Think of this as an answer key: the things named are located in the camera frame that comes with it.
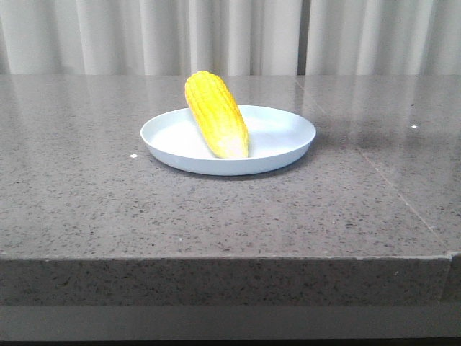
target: white plate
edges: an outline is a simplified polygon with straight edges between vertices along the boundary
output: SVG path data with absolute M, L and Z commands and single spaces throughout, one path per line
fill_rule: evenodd
M 211 175 L 256 174 L 298 160 L 309 149 L 315 128 L 299 115 L 274 108 L 239 105 L 249 130 L 249 157 L 219 159 L 202 137 L 189 108 L 150 119 L 141 138 L 159 161 L 188 172 Z

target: plate rim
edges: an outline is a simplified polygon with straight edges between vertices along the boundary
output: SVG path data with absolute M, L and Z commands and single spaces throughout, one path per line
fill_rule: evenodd
M 157 150 L 157 151 L 160 151 L 166 155 L 173 155 L 173 156 L 176 156 L 176 157 L 180 157 L 180 158 L 183 158 L 183 159 L 193 159 L 193 160 L 201 160 L 201 161 L 211 161 L 211 162 L 245 162 L 245 161 L 254 161 L 254 160 L 260 160 L 260 159 L 268 159 L 268 158 L 276 158 L 278 156 L 283 156 L 283 155 L 286 155 L 286 154 L 289 154 L 289 153 L 292 153 L 293 151 L 297 151 L 301 148 L 303 148 L 304 146 L 309 146 L 312 141 L 314 140 L 314 138 L 316 137 L 317 135 L 317 130 L 314 126 L 314 124 L 312 124 L 311 121 L 309 121 L 308 119 L 306 119 L 305 117 L 302 117 L 296 113 L 293 113 L 293 112 L 290 112 L 290 111 L 287 111 L 287 110 L 282 110 L 282 109 L 279 109 L 279 108 L 273 108 L 273 107 L 265 107 L 265 106 L 259 106 L 259 105 L 238 105 L 238 107 L 252 107 L 252 108 L 263 108 L 263 109 L 268 109 L 268 110 L 276 110 L 276 111 L 279 111 L 279 112 L 285 112 L 285 113 L 289 113 L 291 115 L 294 115 L 295 117 L 298 117 L 300 118 L 301 120 L 303 121 L 306 121 L 311 127 L 312 127 L 312 130 L 313 130 L 313 133 L 312 133 L 312 136 L 309 140 L 306 140 L 305 143 L 299 145 L 299 146 L 296 146 L 296 147 L 293 147 L 292 149 L 290 149 L 289 151 L 283 151 L 282 153 L 279 153 L 279 154 L 276 154 L 276 155 L 266 155 L 266 156 L 252 156 L 252 157 L 243 157 L 243 158 L 220 158 L 220 157 L 193 157 L 193 156 L 182 156 L 182 155 L 178 155 L 178 154 L 175 154 L 175 153 L 171 153 L 171 152 L 168 152 L 168 151 L 164 151 L 164 150 L 161 150 L 159 148 L 156 148 L 154 146 L 152 146 L 149 141 L 146 140 L 145 136 L 143 135 L 143 132 L 144 132 L 144 129 L 147 127 L 147 125 L 152 122 L 152 121 L 155 121 L 156 119 L 158 119 L 159 117 L 162 117 L 162 116 L 166 116 L 170 113 L 173 113 L 173 112 L 181 112 L 181 111 L 189 111 L 191 112 L 190 108 L 189 107 L 183 107 L 183 108 L 179 108 L 179 109 L 176 109 L 176 110 L 170 110 L 168 112 L 164 112 L 164 113 L 161 113 L 159 115 L 156 115 L 155 117 L 152 117 L 151 119 L 149 119 L 148 121 L 146 121 L 143 126 L 141 127 L 140 129 L 140 136 L 141 138 L 143 139 L 143 142 L 145 145 L 149 146 L 150 148 L 153 148 L 154 150 Z

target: speckled stone surface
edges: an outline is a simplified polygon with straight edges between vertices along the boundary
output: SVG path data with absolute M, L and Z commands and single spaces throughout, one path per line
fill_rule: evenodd
M 460 132 L 452 113 L 426 119 L 421 106 L 434 126 L 419 141 L 432 147 L 406 155 L 408 114 L 393 92 L 411 78 L 227 77 L 238 103 L 295 112 L 318 135 L 283 169 L 210 177 L 156 161 L 139 136 L 187 106 L 184 77 L 0 76 L 0 302 L 436 303 L 459 241 Z M 440 93 L 434 80 L 419 89 Z M 355 84 L 375 90 L 374 111 Z M 443 181 L 423 157 L 440 134 L 453 150 L 440 159 L 451 167 Z M 448 216 L 432 223 L 414 189 Z

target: corn cob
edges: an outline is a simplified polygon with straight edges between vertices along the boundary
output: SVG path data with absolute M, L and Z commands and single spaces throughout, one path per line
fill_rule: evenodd
M 248 129 L 224 81 L 208 71 L 199 71 L 187 79 L 185 92 L 210 150 L 220 158 L 248 157 Z

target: white curtain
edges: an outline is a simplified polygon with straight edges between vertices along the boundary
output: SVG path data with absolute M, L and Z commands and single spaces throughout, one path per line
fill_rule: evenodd
M 0 74 L 461 74 L 461 0 L 0 0 Z
M 460 0 L 312 0 L 306 74 L 461 74 Z

